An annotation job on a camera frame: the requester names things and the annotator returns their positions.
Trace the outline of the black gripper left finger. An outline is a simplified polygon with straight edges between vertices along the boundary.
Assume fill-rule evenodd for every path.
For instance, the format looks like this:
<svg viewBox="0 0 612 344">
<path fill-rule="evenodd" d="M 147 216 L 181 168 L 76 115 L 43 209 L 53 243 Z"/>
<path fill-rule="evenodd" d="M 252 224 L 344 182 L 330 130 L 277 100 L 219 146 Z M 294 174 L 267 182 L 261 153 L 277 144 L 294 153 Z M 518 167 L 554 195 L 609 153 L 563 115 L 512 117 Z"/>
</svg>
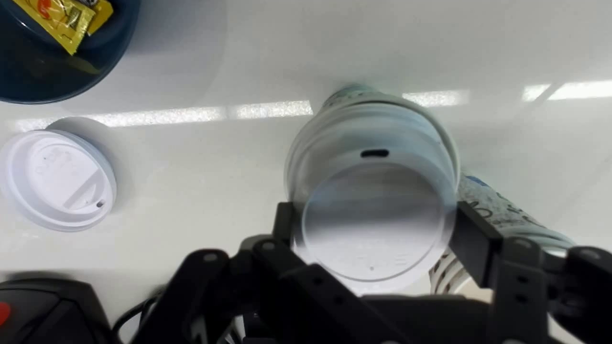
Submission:
<svg viewBox="0 0 612 344">
<path fill-rule="evenodd" d="M 290 251 L 294 220 L 278 203 L 271 233 L 246 237 L 236 254 L 187 254 L 131 344 L 217 344 L 236 316 L 256 316 L 277 344 L 355 344 L 351 295 Z"/>
</svg>

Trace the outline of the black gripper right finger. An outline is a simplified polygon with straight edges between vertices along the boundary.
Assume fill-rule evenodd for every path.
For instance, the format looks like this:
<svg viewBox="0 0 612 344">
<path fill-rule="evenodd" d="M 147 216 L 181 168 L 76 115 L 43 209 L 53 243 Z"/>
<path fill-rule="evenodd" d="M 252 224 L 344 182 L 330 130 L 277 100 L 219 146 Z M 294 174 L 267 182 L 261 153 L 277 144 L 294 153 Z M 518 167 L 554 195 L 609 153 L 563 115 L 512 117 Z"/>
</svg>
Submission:
<svg viewBox="0 0 612 344">
<path fill-rule="evenodd" d="M 464 201 L 449 249 L 477 287 L 493 291 L 493 344 L 552 344 L 548 319 L 583 344 L 612 344 L 607 251 L 571 247 L 552 256 L 529 239 L 504 239 Z"/>
</svg>

